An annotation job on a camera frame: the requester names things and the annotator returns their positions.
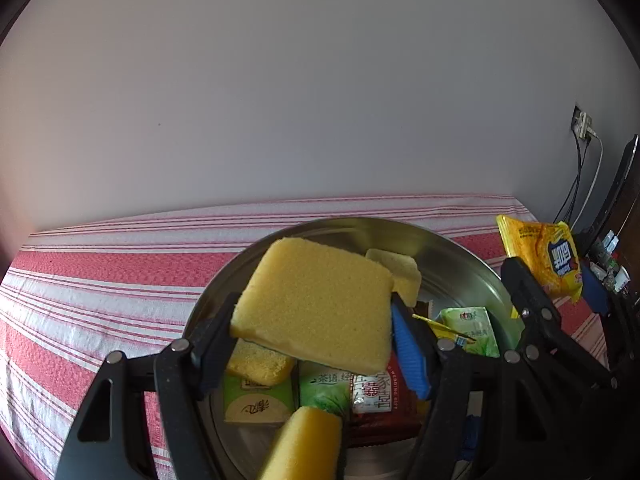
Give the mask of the red brown snack packet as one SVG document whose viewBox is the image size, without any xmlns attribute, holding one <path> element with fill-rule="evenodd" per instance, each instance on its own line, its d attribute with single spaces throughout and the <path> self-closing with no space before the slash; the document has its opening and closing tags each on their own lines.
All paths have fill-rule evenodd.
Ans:
<svg viewBox="0 0 640 480">
<path fill-rule="evenodd" d="M 384 372 L 352 376 L 350 393 L 346 434 L 351 448 L 389 444 L 419 434 L 425 408 L 408 388 L 394 354 Z"/>
</svg>

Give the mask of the pale yellow sponge piece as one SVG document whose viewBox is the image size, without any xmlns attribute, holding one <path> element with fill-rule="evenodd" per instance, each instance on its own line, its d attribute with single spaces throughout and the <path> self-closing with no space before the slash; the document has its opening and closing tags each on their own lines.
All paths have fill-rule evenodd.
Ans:
<svg viewBox="0 0 640 480">
<path fill-rule="evenodd" d="M 239 339 L 226 371 L 255 384 L 273 387 L 290 377 L 295 364 L 296 359 L 290 356 Z"/>
</svg>

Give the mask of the round metal tin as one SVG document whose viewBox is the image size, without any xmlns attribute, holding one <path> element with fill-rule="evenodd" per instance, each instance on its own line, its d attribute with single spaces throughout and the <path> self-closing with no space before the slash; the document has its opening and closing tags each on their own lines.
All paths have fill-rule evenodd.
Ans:
<svg viewBox="0 0 640 480">
<path fill-rule="evenodd" d="M 513 349 L 524 324 L 511 316 L 511 298 L 498 274 L 453 240 L 426 229 L 377 218 L 326 218 L 298 224 L 264 237 L 227 263 L 195 304 L 184 334 L 210 318 L 232 292 L 242 292 L 268 247 L 281 237 L 303 237 L 363 255 L 369 248 L 397 252 L 416 260 L 422 274 L 420 298 L 436 310 L 482 306 L 490 314 L 499 348 Z M 276 426 L 232 425 L 224 421 L 224 396 L 216 389 L 198 404 L 226 479 L 255 479 L 278 430 Z"/>
</svg>

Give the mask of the plain yellow sponge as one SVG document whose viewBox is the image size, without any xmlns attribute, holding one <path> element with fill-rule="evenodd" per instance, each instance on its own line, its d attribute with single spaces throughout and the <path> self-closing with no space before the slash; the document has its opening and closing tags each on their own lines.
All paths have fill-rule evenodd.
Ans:
<svg viewBox="0 0 640 480">
<path fill-rule="evenodd" d="M 418 302 L 422 284 L 422 274 L 416 260 L 397 252 L 386 252 L 378 248 L 370 248 L 366 257 L 385 266 L 394 281 L 393 291 L 397 292 L 408 308 L 414 308 Z"/>
</svg>

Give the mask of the green tissue pack in tin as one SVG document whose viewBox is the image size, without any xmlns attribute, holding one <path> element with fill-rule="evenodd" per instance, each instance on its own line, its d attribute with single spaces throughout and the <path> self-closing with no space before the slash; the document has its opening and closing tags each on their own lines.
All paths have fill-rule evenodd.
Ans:
<svg viewBox="0 0 640 480">
<path fill-rule="evenodd" d="M 300 406 L 320 408 L 347 420 L 350 414 L 352 374 L 318 363 L 298 363 L 298 396 Z"/>
</svg>

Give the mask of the red striped cloth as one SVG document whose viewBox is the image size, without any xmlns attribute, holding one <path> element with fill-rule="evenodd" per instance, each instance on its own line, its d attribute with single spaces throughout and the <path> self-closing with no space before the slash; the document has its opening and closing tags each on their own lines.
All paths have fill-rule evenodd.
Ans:
<svg viewBox="0 0 640 480">
<path fill-rule="evenodd" d="M 209 280 L 272 232 L 320 218 L 386 218 L 449 237 L 498 268 L 509 195 L 307 198 L 144 214 L 32 234 L 1 282 L 1 432 L 38 479 L 104 356 L 144 356 L 176 339 Z"/>
</svg>

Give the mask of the yellow snack packet with label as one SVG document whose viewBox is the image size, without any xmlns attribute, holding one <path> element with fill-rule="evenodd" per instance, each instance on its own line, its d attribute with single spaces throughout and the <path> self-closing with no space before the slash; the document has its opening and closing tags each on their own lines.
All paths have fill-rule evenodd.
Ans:
<svg viewBox="0 0 640 480">
<path fill-rule="evenodd" d="M 528 266 L 551 299 L 582 296 L 582 271 L 570 227 L 558 223 L 528 222 L 505 214 L 496 217 L 504 251 Z"/>
</svg>

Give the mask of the yellow green sponge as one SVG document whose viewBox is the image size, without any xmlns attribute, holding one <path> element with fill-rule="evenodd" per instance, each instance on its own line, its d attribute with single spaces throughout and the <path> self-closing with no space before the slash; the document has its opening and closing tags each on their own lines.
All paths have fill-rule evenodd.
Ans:
<svg viewBox="0 0 640 480">
<path fill-rule="evenodd" d="M 282 427 L 258 479 L 335 479 L 341 417 L 302 406 Z"/>
<path fill-rule="evenodd" d="M 270 245 L 230 332 L 292 358 L 375 375 L 392 353 L 393 277 L 353 252 L 285 237 Z"/>
</svg>

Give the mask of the yellow snack packet text side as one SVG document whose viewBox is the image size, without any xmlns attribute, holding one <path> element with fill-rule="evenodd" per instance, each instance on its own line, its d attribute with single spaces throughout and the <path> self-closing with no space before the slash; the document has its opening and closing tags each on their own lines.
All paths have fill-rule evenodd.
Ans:
<svg viewBox="0 0 640 480">
<path fill-rule="evenodd" d="M 418 315 L 415 313 L 413 313 L 411 316 L 415 320 L 418 320 L 430 326 L 430 329 L 438 339 L 449 339 L 461 348 L 465 348 L 470 344 L 476 343 L 476 340 L 474 338 L 470 336 L 466 336 L 465 334 L 459 333 L 456 330 L 453 330 L 452 328 L 447 327 L 442 323 L 431 320 L 430 318 L 426 318 L 425 316 Z"/>
</svg>

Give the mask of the desk clutter bottles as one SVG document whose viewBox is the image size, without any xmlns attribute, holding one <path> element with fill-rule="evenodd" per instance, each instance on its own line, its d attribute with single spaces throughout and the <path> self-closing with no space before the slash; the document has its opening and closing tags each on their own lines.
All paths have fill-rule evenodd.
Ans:
<svg viewBox="0 0 640 480">
<path fill-rule="evenodd" d="M 613 230 L 609 230 L 603 238 L 597 237 L 588 252 L 589 267 L 608 292 L 629 299 L 631 277 L 618 262 L 615 252 L 619 241 Z"/>
</svg>

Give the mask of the green tea tissue pack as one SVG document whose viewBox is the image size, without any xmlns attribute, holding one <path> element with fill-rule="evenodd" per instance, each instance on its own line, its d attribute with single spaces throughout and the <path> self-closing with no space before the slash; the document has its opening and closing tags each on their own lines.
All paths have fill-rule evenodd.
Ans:
<svg viewBox="0 0 640 480">
<path fill-rule="evenodd" d="M 468 338 L 464 350 L 468 353 L 498 358 L 500 350 L 485 307 L 442 309 L 436 320 Z"/>
</svg>

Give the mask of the green beige tissue pack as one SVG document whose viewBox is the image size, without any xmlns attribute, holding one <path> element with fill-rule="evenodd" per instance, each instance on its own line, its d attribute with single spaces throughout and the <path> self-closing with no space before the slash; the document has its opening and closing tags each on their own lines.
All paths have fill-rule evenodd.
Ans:
<svg viewBox="0 0 640 480">
<path fill-rule="evenodd" d="M 272 387 L 225 374 L 224 421 L 237 425 L 279 425 L 295 411 L 290 378 Z"/>
</svg>

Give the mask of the black monitor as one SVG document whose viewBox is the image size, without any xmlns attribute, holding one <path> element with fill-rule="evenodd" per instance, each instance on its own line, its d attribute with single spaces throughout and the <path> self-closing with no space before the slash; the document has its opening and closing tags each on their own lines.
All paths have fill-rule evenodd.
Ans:
<svg viewBox="0 0 640 480">
<path fill-rule="evenodd" d="M 620 159 L 614 180 L 611 184 L 608 194 L 606 194 L 603 204 L 594 218 L 591 226 L 582 230 L 575 236 L 578 255 L 585 257 L 597 237 L 601 234 L 605 222 L 611 217 L 612 210 L 615 207 L 623 187 L 629 180 L 632 165 L 639 158 L 639 136 L 635 134 L 632 139 L 625 145 L 623 156 Z"/>
</svg>

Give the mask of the wall socket with plugs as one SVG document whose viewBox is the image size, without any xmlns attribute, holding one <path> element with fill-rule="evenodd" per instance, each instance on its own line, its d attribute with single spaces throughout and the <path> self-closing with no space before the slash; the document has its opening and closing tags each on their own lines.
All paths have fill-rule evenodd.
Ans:
<svg viewBox="0 0 640 480">
<path fill-rule="evenodd" d="M 586 140 L 597 135 L 592 128 L 591 116 L 579 105 L 574 106 L 570 130 L 579 140 Z"/>
</svg>

